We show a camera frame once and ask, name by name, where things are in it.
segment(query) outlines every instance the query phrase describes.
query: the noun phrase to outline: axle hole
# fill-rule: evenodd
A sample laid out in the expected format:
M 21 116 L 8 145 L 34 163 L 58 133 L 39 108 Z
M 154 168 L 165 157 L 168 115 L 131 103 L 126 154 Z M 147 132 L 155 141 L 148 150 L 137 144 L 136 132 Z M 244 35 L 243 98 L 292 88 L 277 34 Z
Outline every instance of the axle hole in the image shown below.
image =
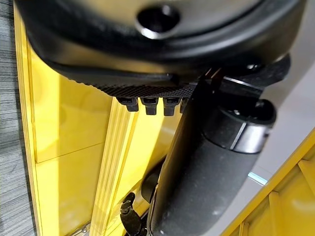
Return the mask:
M 146 8 L 137 16 L 137 28 L 144 36 L 152 39 L 165 38 L 180 21 L 178 11 L 168 5 Z

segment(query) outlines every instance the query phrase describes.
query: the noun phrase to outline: gray carpet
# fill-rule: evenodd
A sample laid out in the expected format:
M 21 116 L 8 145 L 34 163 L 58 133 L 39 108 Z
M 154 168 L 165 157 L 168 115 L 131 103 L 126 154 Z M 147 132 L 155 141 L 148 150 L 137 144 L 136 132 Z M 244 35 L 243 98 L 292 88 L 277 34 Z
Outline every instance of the gray carpet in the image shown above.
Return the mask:
M 14 44 L 13 2 L 0 0 L 0 236 L 33 236 Z

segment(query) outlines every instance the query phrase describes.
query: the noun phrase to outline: black clip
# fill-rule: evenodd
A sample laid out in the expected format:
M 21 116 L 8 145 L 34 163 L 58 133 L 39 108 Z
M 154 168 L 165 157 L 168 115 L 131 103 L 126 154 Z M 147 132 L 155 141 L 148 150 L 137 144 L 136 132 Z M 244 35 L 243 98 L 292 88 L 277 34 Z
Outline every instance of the black clip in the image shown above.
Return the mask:
M 147 229 L 143 227 L 140 216 L 133 209 L 133 202 L 135 199 L 134 193 L 129 193 L 123 201 L 120 208 L 120 219 L 126 232 L 130 236 L 146 236 Z

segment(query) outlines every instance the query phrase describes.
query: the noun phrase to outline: yellow plastic edge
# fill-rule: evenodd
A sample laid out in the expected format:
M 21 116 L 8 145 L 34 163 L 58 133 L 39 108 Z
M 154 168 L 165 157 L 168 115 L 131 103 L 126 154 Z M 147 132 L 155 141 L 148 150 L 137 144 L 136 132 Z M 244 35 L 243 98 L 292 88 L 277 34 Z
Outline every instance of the yellow plastic edge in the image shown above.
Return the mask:
M 300 144 L 296 151 L 283 164 L 278 172 L 271 178 L 267 185 L 253 198 L 253 200 L 240 212 L 232 223 L 223 231 L 221 236 L 230 236 L 237 227 L 249 216 L 249 214 L 259 206 L 259 204 L 273 191 L 273 189 L 282 181 L 282 179 L 299 163 L 301 159 L 309 156 L 315 146 L 315 129 Z
M 16 60 L 18 70 L 18 82 L 19 93 L 21 101 L 22 123 L 24 131 L 24 140 L 26 148 L 26 157 L 28 163 L 28 172 L 30 179 L 30 189 L 32 196 L 32 205 L 34 210 L 36 230 L 39 235 L 42 235 L 42 225 L 40 217 L 40 207 L 38 201 L 38 188 L 37 188 L 37 176 L 35 168 L 35 149 L 33 133 L 33 117 L 32 117 L 32 98 L 31 98 L 31 80 L 29 74 L 30 62 L 27 55 L 30 53 L 28 48 L 28 42 L 25 35 L 25 28 L 18 13 L 16 6 L 14 5 L 14 28 L 15 28 L 15 47 L 16 47 Z
M 125 155 L 129 134 L 134 119 L 134 113 L 127 111 L 116 99 L 112 100 L 111 114 L 104 145 L 104 153 L 94 208 L 91 221 L 90 235 L 104 235 L 109 217 L 110 206 L 118 180 L 119 170 Z

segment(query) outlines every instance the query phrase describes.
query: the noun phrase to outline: black cylindrical handle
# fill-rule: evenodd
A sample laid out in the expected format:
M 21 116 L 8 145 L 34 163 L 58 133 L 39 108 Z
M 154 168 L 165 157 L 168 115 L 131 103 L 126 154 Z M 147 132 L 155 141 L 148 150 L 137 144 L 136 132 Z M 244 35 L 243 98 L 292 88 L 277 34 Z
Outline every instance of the black cylindrical handle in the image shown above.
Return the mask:
M 153 197 L 152 236 L 201 236 L 222 216 L 257 160 L 276 111 L 268 101 L 200 82 L 177 128 Z

